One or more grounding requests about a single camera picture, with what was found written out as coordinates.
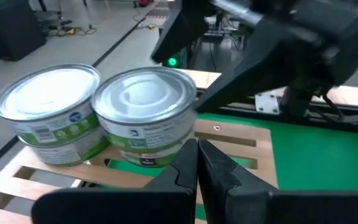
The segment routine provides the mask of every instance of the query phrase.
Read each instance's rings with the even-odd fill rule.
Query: green mat
[[[198,118],[269,129],[280,189],[358,190],[358,134],[216,114]],[[110,167],[153,177],[162,171],[125,161]],[[197,205],[196,217],[205,219],[203,206]]]

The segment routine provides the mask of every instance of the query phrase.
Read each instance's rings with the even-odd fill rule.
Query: metal rod
[[[262,14],[251,11],[248,7],[233,0],[212,0],[212,4],[242,19],[248,26],[255,27],[262,20]]]

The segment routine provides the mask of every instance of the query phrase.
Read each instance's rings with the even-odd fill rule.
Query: wooden board
[[[216,72],[202,72],[194,70],[181,70],[191,76],[198,88],[207,88],[214,82],[221,74]],[[284,88],[277,89],[278,95],[283,95]],[[358,87],[340,86],[333,88],[328,97],[337,104],[358,106]],[[313,101],[323,101],[321,98],[314,97]]]
[[[247,170],[273,186],[277,186],[272,141],[268,129],[199,119],[195,124],[195,136],[209,139],[230,156],[248,159]],[[57,186],[29,180],[35,170],[44,170],[78,179],[72,187],[79,186],[81,181],[85,180],[103,185],[134,188],[143,187],[153,178],[107,168],[103,163],[105,159],[122,160],[117,149],[109,147],[88,163],[71,167],[50,166],[41,162],[30,148],[23,148],[0,172],[0,223],[31,223],[30,217],[4,210],[13,197],[37,200],[43,194],[59,189]],[[203,204],[200,190],[196,203]],[[196,223],[206,222],[197,219]]]

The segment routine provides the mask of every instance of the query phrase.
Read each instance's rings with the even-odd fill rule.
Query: screw
[[[221,130],[221,126],[220,125],[214,125],[214,130],[215,131],[220,131]]]

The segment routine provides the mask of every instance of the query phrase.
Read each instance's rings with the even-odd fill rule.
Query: wooden pallet
[[[270,131],[240,124],[228,124],[199,119],[195,124],[196,137],[210,141],[230,156],[247,159],[246,168],[268,183],[277,186]],[[116,187],[143,187],[153,177],[110,169],[105,159],[122,160],[114,147],[103,151],[91,160],[91,164],[73,167],[50,166],[41,162],[30,148],[25,147],[0,172],[0,223],[30,224],[31,219],[4,210],[13,197],[37,200],[41,195],[59,187],[29,180],[36,170],[43,170],[77,179],[71,187],[79,187],[81,181]],[[200,192],[197,203],[202,204]]]

